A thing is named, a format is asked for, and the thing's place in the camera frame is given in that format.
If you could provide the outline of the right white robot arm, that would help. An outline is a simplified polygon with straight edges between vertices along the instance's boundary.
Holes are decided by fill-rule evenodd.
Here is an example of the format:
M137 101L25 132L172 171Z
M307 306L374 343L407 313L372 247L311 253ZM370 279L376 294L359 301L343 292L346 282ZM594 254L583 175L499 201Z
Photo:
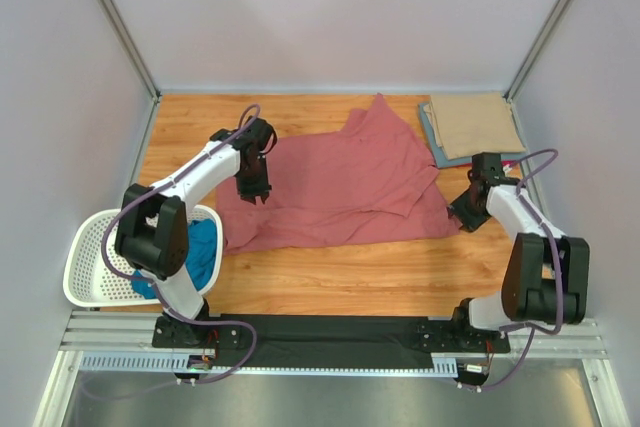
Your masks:
M528 328L557 335L586 314L590 246L572 237L536 207L525 178L504 172L499 153L471 157L468 188L449 206L461 229L473 233L496 220L512 241L500 289L463 300L453 319L467 328L506 335Z

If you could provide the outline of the pink t shirt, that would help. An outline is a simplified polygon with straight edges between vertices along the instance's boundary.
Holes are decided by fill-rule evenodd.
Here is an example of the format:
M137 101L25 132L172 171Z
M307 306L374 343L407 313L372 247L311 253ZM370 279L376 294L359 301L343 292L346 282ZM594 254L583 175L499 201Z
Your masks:
M426 144L382 95L330 133L279 140L267 155L272 191L241 200L229 179L216 190L228 255L458 234Z

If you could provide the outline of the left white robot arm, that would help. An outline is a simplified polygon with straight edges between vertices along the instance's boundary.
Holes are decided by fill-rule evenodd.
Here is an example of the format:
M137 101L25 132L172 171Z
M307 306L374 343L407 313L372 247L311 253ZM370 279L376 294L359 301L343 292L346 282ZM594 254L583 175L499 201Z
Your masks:
M243 115L234 130L213 134L203 150L166 179L131 185L120 212L107 227L114 250L137 270L163 307L152 344L160 348L210 348L218 322L186 267L188 215L219 184L234 179L241 200L265 202L271 192L266 156L275 129Z

